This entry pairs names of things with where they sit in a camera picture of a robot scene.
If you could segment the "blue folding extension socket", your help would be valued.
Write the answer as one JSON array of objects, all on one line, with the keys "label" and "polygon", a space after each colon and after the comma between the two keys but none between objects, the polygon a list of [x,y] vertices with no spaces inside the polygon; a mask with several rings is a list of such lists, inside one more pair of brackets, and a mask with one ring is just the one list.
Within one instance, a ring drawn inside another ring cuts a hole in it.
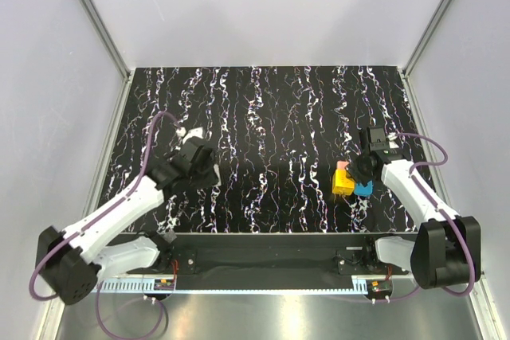
[{"label": "blue folding extension socket", "polygon": [[370,197],[374,191],[373,181],[369,181],[366,185],[356,182],[354,188],[354,195],[359,197]]}]

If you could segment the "pink plug adapter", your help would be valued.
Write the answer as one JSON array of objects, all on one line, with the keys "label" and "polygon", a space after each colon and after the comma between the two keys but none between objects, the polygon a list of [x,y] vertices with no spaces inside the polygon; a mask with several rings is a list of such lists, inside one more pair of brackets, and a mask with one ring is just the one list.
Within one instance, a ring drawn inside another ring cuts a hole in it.
[{"label": "pink plug adapter", "polygon": [[336,163],[336,169],[337,170],[346,170],[348,165],[349,165],[349,162],[347,162],[347,161],[338,161]]}]

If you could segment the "yellow socket cube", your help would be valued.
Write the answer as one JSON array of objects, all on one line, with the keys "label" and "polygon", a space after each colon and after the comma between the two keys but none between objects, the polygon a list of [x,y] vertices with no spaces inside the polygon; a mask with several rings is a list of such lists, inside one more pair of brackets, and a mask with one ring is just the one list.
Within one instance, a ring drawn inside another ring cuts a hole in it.
[{"label": "yellow socket cube", "polygon": [[355,181],[345,169],[335,170],[332,176],[331,192],[335,195],[350,196],[355,190]]}]

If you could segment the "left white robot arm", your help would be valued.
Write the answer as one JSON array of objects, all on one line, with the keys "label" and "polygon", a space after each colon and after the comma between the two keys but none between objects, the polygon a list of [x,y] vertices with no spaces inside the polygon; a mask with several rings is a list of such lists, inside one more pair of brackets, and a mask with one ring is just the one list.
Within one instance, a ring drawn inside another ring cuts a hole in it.
[{"label": "left white robot arm", "polygon": [[53,297],[66,305],[84,299],[99,283],[134,270],[165,272],[172,262],[174,233],[140,233],[122,244],[112,241],[146,213],[179,194],[220,182],[216,151],[205,139],[188,138],[169,158],[155,162],[95,212],[59,231],[53,226],[38,237],[36,267],[29,293],[36,300],[41,277]]}]

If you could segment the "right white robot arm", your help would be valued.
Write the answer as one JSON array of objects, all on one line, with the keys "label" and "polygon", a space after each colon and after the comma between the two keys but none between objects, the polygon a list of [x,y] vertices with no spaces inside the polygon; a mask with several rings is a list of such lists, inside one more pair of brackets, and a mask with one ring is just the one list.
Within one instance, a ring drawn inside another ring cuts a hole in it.
[{"label": "right white robot arm", "polygon": [[448,206],[380,126],[359,130],[361,150],[346,166],[357,183],[383,184],[402,203],[418,227],[414,240],[382,236],[361,257],[364,268],[380,273],[389,264],[411,272],[422,289],[441,288],[467,296],[481,277],[481,226]]}]

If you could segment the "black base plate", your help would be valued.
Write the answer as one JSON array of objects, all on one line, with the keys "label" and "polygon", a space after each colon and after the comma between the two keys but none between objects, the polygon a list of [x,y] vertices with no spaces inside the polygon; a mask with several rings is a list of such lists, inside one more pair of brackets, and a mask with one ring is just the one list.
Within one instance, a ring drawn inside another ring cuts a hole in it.
[{"label": "black base plate", "polygon": [[170,246],[180,291],[339,290],[398,269],[372,260],[376,234],[180,233]]}]

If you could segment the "left aluminium frame post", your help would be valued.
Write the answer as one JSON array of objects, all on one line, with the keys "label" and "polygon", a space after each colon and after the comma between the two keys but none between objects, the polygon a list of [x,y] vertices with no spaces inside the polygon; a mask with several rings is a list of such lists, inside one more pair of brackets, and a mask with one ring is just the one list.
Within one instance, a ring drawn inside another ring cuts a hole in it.
[{"label": "left aluminium frame post", "polygon": [[107,51],[112,63],[116,67],[117,72],[120,74],[123,80],[126,80],[131,70],[125,63],[120,51],[118,50],[116,43],[113,41],[112,35],[109,33],[107,26],[105,25],[102,17],[93,0],[79,0],[84,12],[87,14],[89,21],[92,23],[92,27],[96,32],[96,35],[100,39],[103,47]]}]

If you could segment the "aluminium frame post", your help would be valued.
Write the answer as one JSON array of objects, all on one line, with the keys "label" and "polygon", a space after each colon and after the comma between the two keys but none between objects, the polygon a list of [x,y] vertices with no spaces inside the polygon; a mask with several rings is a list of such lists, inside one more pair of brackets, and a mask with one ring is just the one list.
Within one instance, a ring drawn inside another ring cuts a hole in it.
[{"label": "aluminium frame post", "polygon": [[126,80],[131,70],[125,63],[120,51],[118,50],[116,43],[113,41],[112,35],[109,33],[107,26],[105,25],[102,17],[93,0],[79,0],[84,12],[87,14],[89,21],[92,23],[92,27],[96,32],[96,35],[100,39],[103,47],[107,51],[112,63],[116,67],[117,72],[120,74],[123,80]]},{"label": "aluminium frame post", "polygon": [[428,44],[432,40],[443,18],[446,16],[453,1],[454,0],[440,0],[440,2],[438,3],[417,45],[415,46],[413,52],[411,53],[409,60],[406,62],[406,65],[402,68],[402,74],[405,77],[409,77],[410,74],[414,71],[414,68],[418,64],[419,59],[421,58],[422,54],[426,51]]}]

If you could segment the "right aluminium frame post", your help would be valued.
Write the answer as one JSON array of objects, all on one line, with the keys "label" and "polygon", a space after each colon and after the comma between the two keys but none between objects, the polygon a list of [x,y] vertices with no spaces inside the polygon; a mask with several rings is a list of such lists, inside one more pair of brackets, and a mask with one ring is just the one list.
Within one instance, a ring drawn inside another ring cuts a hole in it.
[{"label": "right aluminium frame post", "polygon": [[414,71],[414,68],[418,64],[419,59],[421,58],[422,54],[426,51],[428,44],[432,40],[443,18],[446,16],[453,1],[454,0],[440,0],[440,2],[438,3],[417,45],[415,46],[413,52],[411,53],[409,60],[406,62],[406,65],[402,68],[402,74],[405,77],[409,77],[410,74]]}]

